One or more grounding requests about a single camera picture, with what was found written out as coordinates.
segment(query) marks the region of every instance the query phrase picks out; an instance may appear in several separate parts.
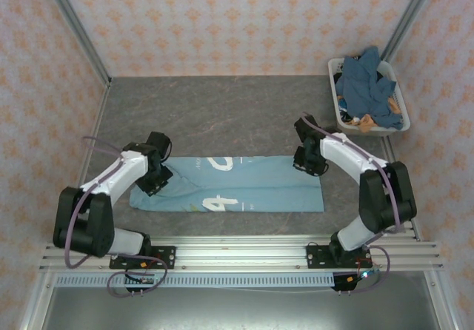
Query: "patterned wallpaper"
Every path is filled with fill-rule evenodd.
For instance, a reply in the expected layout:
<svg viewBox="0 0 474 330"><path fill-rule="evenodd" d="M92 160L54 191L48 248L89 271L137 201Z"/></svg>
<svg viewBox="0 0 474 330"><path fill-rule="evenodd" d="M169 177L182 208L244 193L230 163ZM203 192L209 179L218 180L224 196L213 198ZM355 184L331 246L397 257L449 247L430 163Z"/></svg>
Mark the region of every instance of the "patterned wallpaper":
<svg viewBox="0 0 474 330"><path fill-rule="evenodd" d="M0 0L0 329L17 329L103 93L54 0Z"/></svg>
<svg viewBox="0 0 474 330"><path fill-rule="evenodd" d="M71 0L111 76L314 75L381 50L409 0Z"/></svg>
<svg viewBox="0 0 474 330"><path fill-rule="evenodd" d="M429 0L394 69L412 121L395 150L411 171L423 235L442 242L474 326L473 0Z"/></svg>

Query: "orange cloth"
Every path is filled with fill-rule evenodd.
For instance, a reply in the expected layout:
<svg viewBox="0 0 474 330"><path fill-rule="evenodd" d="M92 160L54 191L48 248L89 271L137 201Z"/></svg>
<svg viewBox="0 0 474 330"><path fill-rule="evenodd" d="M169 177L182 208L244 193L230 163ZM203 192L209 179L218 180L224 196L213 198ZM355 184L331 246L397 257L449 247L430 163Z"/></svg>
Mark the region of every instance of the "orange cloth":
<svg viewBox="0 0 474 330"><path fill-rule="evenodd" d="M401 110L400 108L398 108L397 102L395 102L395 99L393 99L393 97L388 98L388 105L392 112L394 112L395 114L401 114Z"/></svg>
<svg viewBox="0 0 474 330"><path fill-rule="evenodd" d="M394 112L395 114L401 114L401 110L400 108L398 108L397 102L395 102L395 99L393 99L393 97L388 98L388 104L392 112ZM373 121L372 117L368 114L364 115L360 121L354 121L353 119L347 124L358 126L361 132L368 132L373 127L378 127L378 125Z"/></svg>

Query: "light blue shirt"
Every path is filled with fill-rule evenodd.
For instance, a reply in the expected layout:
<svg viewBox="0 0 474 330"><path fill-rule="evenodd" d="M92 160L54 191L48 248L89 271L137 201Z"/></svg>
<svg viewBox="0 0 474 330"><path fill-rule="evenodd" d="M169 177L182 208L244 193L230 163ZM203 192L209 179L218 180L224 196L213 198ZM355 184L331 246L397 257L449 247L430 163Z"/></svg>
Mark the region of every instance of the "light blue shirt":
<svg viewBox="0 0 474 330"><path fill-rule="evenodd" d="M293 167L291 156L169 158L173 177L156 195L135 186L134 208L156 212L323 212L318 177Z"/></svg>

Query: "white cable tray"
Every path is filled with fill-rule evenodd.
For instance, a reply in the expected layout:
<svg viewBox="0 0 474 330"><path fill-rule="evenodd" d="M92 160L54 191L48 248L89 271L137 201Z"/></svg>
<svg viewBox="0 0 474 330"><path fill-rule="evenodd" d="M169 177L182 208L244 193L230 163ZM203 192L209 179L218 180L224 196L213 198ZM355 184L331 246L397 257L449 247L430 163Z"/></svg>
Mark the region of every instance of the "white cable tray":
<svg viewBox="0 0 474 330"><path fill-rule="evenodd" d="M104 288L111 273L59 273L55 287L59 288ZM153 284L161 278L162 273L144 276L153 280ZM144 287L143 285L116 276L112 279L111 286ZM295 273L235 273L235 274L209 274L209 273L168 273L166 280L160 287L168 288L272 288L272 287L331 287L334 286L332 272L306 272Z"/></svg>

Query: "gray table surface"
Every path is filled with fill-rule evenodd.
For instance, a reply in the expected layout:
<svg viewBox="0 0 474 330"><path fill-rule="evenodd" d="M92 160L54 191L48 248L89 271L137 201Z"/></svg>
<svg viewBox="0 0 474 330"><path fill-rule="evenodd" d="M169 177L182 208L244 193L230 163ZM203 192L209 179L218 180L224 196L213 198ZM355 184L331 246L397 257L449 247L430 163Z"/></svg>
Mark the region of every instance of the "gray table surface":
<svg viewBox="0 0 474 330"><path fill-rule="evenodd" d="M327 76L114 78L98 137L124 146L155 130L170 136L173 156L293 155L300 143L293 124L303 111L323 127L336 125ZM380 138L351 139L383 158ZM112 162L94 152L87 179ZM114 221L156 236L329 234L358 214L358 186L330 163L321 188L324 213L144 212L129 206L126 192Z"/></svg>

